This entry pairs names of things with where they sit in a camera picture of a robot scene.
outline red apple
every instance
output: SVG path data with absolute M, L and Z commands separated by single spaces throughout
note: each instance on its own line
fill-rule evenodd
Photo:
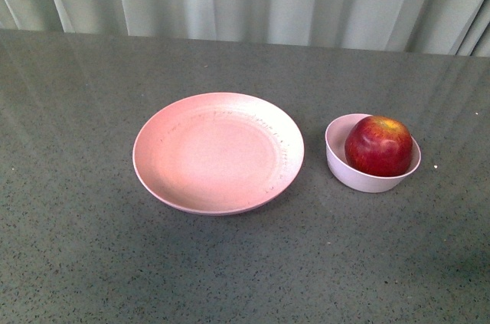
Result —
M 374 176 L 399 176 L 412 160 L 412 136 L 400 121 L 368 116 L 345 140 L 345 158 L 353 169 Z

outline bowl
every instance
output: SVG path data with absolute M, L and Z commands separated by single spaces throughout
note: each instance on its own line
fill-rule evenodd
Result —
M 345 159 L 344 145 L 348 134 L 361 119 L 370 116 L 365 113 L 352 113 L 334 119 L 325 132 L 327 163 L 334 176 L 349 188 L 363 192 L 383 192 L 394 188 L 407 176 L 415 172 L 421 160 L 420 147 L 412 137 L 412 162 L 408 170 L 399 176 L 380 177 L 353 169 Z

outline pink plate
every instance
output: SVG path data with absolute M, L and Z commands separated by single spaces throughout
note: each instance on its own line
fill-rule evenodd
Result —
M 132 161 L 159 200 L 195 214 L 236 214 L 284 191 L 304 156 L 298 126 L 265 100 L 206 93 L 157 112 L 136 137 Z

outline gray countertop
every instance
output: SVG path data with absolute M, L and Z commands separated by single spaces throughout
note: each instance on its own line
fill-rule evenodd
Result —
M 261 208 L 187 214 L 132 167 L 142 125 L 228 91 L 298 124 Z M 0 322 L 490 320 L 490 59 L 0 31 Z M 406 123 L 419 169 L 365 194 L 325 159 L 347 113 Z

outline table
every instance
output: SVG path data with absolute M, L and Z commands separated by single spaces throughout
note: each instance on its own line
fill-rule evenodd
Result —
M 490 59 L 0 31 L 0 321 L 488 322 Z M 295 181 L 209 217 L 140 184 L 145 121 L 245 93 L 298 124 Z M 422 149 L 396 188 L 341 184 L 325 129 L 392 116 Z

